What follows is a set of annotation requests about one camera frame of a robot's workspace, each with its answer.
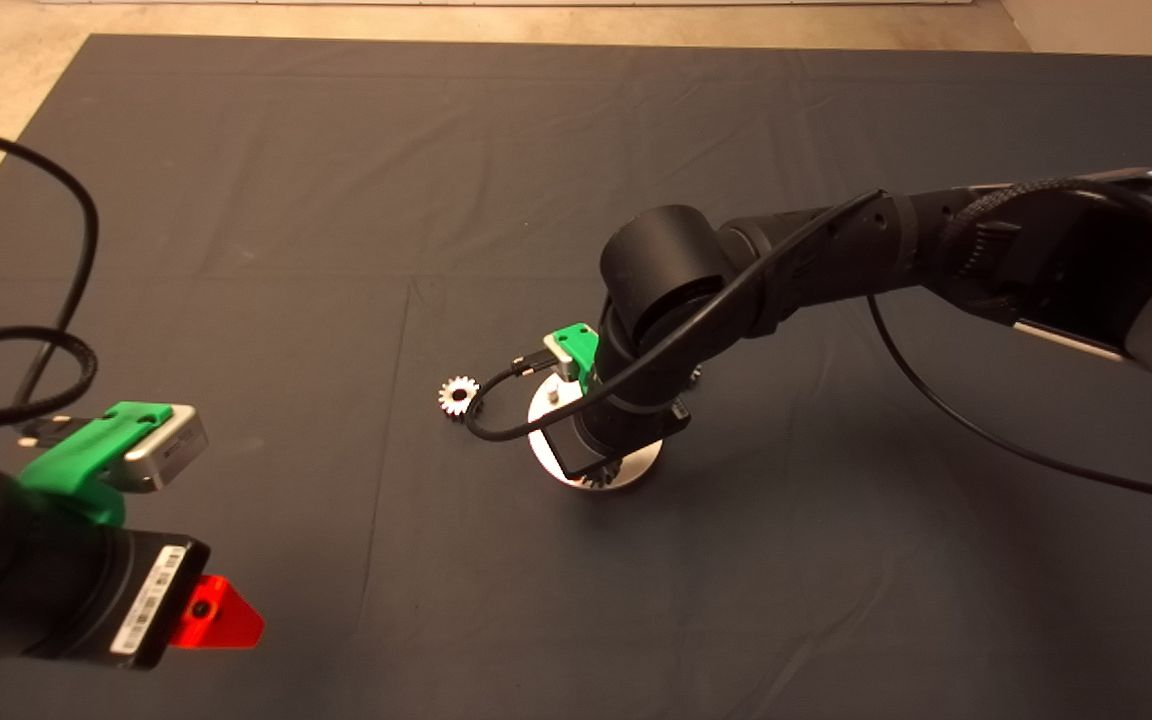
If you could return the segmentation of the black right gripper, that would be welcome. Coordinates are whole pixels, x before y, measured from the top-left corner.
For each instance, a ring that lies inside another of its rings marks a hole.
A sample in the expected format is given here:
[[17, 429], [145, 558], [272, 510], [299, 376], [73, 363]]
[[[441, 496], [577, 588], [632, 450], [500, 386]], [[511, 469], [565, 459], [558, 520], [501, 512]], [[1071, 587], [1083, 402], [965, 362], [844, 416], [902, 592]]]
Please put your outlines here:
[[682, 401], [657, 414], [588, 407], [556, 423], [558, 473], [566, 480], [639, 480], [692, 416]]

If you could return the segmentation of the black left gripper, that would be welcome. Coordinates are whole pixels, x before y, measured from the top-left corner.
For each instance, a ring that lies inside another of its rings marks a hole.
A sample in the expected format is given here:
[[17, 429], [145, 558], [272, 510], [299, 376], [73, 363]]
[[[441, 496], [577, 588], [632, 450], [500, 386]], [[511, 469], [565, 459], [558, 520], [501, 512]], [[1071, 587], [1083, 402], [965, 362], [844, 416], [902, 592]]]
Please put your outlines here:
[[204, 574], [209, 560], [209, 544], [192, 536], [29, 529], [15, 552], [18, 655], [156, 669], [170, 638], [179, 650], [256, 647], [264, 617], [229, 579]]

